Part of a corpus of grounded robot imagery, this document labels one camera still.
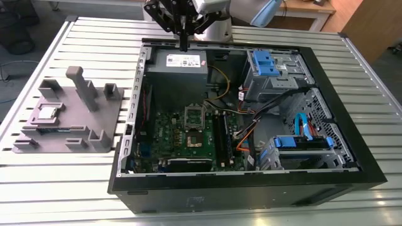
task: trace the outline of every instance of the yellow wire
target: yellow wire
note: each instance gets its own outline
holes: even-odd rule
[[[218,100],[220,98],[222,98],[222,97],[229,93],[229,90],[230,90],[230,88],[232,88],[232,81],[229,80],[229,77],[228,77],[228,75],[225,74],[225,72],[221,71],[221,69],[220,69],[218,67],[212,66],[212,65],[210,65],[209,67],[214,68],[214,69],[222,74],[222,76],[225,77],[226,82],[228,82],[228,86],[226,86],[226,91],[225,91],[225,93],[224,93],[221,96],[218,96],[218,97],[214,97],[214,98],[209,98],[209,99],[208,99],[208,100]]]

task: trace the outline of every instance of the ram slot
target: ram slot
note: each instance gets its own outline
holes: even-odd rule
[[[232,158],[233,158],[232,135],[229,132],[229,126],[228,126],[225,114],[214,115],[213,125],[214,125],[217,166],[220,168],[225,168],[230,166]]]

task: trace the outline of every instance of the green motherboard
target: green motherboard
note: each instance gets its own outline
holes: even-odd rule
[[[214,116],[222,111],[158,112],[154,129],[154,142],[150,146],[149,159],[142,159],[142,171],[158,172],[157,159],[201,158],[213,160],[212,171],[244,170],[244,155],[233,157],[233,164],[217,166],[217,149],[214,139]],[[225,112],[230,134],[238,131],[238,118],[234,113]]]

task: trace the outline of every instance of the aluminum table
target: aluminum table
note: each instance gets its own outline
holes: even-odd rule
[[[389,182],[317,206],[135,215],[107,194],[115,151],[15,154],[13,143],[37,105],[45,78],[74,86],[82,66],[97,87],[126,89],[115,132],[123,134],[141,39],[172,38],[154,22],[79,17],[66,21],[0,125],[0,224],[397,225],[402,222],[402,108],[349,39],[336,33],[233,28],[234,41],[312,47]]]

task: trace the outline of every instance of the floor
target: floor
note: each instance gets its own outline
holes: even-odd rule
[[[14,60],[41,61],[67,15],[115,19],[143,19],[141,7],[61,3],[61,11],[54,12],[47,2],[37,1],[35,8],[42,20],[39,25],[29,29],[37,43],[35,51],[30,54],[15,56],[9,54],[0,47],[0,64]],[[7,115],[14,101],[3,102],[18,97],[35,67],[35,63],[18,63],[3,67],[6,73],[11,76],[11,81],[7,83],[0,81],[0,122]],[[393,55],[391,51],[385,52],[380,60],[375,63],[373,68],[399,101],[402,102],[402,53]]]
[[[69,15],[143,20],[141,7],[61,3],[61,11],[54,12],[49,2],[35,1],[35,9],[42,20],[41,24],[29,28],[37,44],[35,51],[17,56],[11,55],[0,46],[0,64],[15,60],[41,61]],[[3,67],[3,71],[10,75],[11,81],[7,83],[0,81],[0,122],[7,115],[14,101],[3,102],[18,97],[35,67],[35,63],[17,63]]]

